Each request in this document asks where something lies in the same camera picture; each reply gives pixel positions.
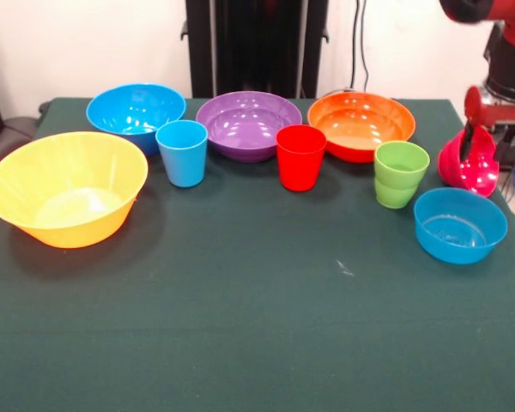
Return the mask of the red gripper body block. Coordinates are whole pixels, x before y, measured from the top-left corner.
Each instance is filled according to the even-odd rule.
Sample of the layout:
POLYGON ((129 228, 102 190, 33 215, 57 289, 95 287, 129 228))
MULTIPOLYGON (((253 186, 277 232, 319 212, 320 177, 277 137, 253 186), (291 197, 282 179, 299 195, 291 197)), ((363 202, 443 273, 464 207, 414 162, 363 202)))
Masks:
POLYGON ((473 125, 515 124, 515 104, 501 100, 484 86, 472 86, 464 98, 464 114, 473 125))

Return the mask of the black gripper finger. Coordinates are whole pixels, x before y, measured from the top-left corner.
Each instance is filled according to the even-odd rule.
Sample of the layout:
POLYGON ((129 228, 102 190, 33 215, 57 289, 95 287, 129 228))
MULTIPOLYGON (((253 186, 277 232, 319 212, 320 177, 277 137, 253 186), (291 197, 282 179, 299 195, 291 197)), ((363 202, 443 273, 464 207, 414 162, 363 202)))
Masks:
POLYGON ((515 124, 497 124, 494 127, 496 150, 494 159, 498 162, 515 162, 515 148, 512 146, 515 138, 515 124))
POLYGON ((463 129, 462 137, 462 156, 468 157, 472 146, 473 136, 475 134, 475 126, 468 120, 463 129))

